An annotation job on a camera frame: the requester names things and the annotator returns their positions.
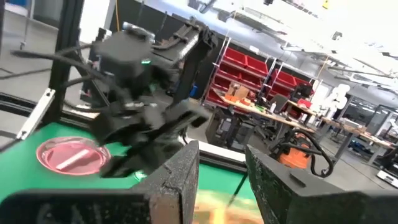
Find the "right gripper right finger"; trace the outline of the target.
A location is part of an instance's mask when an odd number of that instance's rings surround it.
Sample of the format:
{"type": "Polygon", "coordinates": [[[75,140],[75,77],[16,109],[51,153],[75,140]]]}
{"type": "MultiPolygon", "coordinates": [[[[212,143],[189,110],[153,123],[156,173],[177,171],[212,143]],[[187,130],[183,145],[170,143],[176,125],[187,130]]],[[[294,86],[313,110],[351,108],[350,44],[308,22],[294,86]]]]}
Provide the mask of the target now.
{"type": "Polygon", "coordinates": [[[246,166],[264,223],[397,224],[397,192],[345,191],[248,147],[246,166]]]}

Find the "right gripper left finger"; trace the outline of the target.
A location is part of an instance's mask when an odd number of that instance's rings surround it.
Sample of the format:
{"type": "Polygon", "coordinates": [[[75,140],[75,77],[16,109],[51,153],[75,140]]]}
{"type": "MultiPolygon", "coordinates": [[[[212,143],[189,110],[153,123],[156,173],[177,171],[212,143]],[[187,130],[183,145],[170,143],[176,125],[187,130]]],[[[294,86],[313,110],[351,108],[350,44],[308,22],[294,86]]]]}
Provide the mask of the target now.
{"type": "Polygon", "coordinates": [[[22,190],[1,202],[1,223],[191,223],[199,143],[192,141],[130,189],[22,190]]]}

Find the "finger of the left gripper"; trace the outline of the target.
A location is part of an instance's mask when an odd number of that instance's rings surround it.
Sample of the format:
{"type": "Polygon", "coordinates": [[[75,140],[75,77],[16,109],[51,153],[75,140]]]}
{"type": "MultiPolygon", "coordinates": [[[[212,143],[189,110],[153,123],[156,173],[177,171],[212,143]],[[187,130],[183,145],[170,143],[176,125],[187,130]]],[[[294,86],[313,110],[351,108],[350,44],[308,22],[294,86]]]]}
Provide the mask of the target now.
{"type": "Polygon", "coordinates": [[[156,139],[130,147],[125,155],[112,157],[99,172],[102,178],[124,178],[135,171],[151,174],[174,155],[174,138],[156,139]]]}

